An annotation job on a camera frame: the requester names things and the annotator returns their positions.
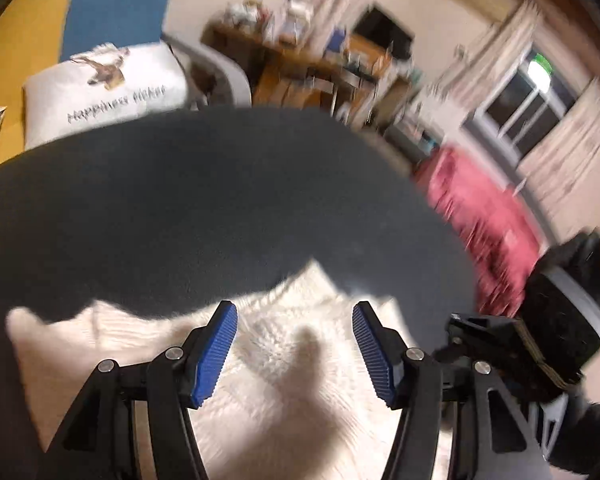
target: black fabric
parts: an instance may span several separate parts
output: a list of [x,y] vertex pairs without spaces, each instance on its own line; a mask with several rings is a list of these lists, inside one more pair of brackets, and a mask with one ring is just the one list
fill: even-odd
[[100,299],[169,316],[276,285],[316,258],[392,295],[427,351],[474,306],[474,272],[415,187],[319,112],[212,108],[57,140],[0,165],[0,478],[40,450],[4,316]]
[[549,462],[588,480],[600,480],[600,404],[593,404],[582,390],[571,392],[560,433]]

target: television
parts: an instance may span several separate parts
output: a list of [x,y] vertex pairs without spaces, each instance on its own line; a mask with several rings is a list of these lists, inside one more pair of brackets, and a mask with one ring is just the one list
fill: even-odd
[[376,6],[367,9],[360,17],[353,33],[388,49],[396,59],[411,59],[413,36]]

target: white fluffy blanket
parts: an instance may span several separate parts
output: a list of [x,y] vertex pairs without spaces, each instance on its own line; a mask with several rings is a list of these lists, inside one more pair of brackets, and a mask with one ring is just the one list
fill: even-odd
[[[213,397],[189,412],[212,480],[382,476],[399,412],[376,397],[358,351],[351,312],[360,299],[340,293],[315,262],[270,292],[233,298],[234,344]],[[395,300],[364,299],[414,346]],[[11,310],[7,330],[43,448],[99,361],[149,361],[206,324],[215,307],[141,319],[95,301],[53,324],[26,308]],[[145,430],[138,445],[143,477],[150,478]],[[442,433],[434,478],[446,478],[449,448],[450,436]]]

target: wooden desk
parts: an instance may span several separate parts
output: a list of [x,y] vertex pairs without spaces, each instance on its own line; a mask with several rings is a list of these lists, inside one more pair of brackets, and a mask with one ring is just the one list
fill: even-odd
[[[369,92],[374,91],[372,85],[360,83],[357,76],[346,70],[339,63],[331,60],[312,56],[290,46],[265,42],[260,34],[250,34],[221,22],[213,23],[210,26],[210,30],[214,35],[211,46],[220,52],[222,52],[221,43],[226,43],[227,40],[235,40],[249,44],[261,52],[264,51],[266,54],[267,60],[264,70],[257,79],[258,83],[253,91],[252,102],[254,105],[270,103],[271,97],[280,83],[281,74],[284,74],[285,69],[288,68],[296,70],[296,72],[311,69],[315,75],[333,81],[339,90],[350,92],[352,95],[352,114],[365,101]],[[367,54],[369,49],[370,47],[365,45],[365,49],[361,50]],[[379,68],[379,75],[381,75],[381,72],[386,67],[380,66]]]

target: pillow with dog print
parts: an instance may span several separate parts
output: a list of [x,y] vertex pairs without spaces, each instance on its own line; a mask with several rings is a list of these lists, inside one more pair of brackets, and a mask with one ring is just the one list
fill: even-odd
[[187,101],[184,72],[162,42],[102,44],[30,77],[24,90],[26,150]]

